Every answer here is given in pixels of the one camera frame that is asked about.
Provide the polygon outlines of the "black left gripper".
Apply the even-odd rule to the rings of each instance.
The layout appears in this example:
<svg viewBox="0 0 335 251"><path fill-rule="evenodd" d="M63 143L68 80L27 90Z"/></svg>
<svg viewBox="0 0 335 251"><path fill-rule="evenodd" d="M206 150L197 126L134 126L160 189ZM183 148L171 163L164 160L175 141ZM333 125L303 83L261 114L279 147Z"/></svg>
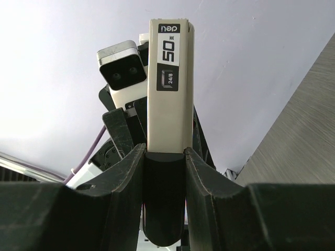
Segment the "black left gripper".
<svg viewBox="0 0 335 251"><path fill-rule="evenodd" d="M98 96L107 109L102 121L109 139L88 162L105 171L125 158L137 144L146 143L147 98L131 101L125 108L116 108L107 86ZM193 149L207 165L216 169L195 107L193 114Z"/></svg>

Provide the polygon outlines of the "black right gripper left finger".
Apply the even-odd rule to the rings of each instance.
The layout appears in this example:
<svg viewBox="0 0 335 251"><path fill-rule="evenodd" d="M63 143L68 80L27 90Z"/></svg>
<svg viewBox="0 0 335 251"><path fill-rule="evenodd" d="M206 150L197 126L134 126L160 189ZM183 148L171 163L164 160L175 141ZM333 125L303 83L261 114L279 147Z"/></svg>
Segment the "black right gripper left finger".
<svg viewBox="0 0 335 251"><path fill-rule="evenodd" d="M1 183L1 250L135 250L146 146L71 189Z"/></svg>

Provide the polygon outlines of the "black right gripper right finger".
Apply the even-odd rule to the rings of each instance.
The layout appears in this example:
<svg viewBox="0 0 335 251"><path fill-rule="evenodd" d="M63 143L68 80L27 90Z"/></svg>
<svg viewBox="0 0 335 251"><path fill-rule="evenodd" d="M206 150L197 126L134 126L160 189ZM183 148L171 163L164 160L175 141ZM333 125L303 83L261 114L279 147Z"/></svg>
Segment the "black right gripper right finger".
<svg viewBox="0 0 335 251"><path fill-rule="evenodd" d="M243 187L185 154L191 250L334 250L334 185Z"/></svg>

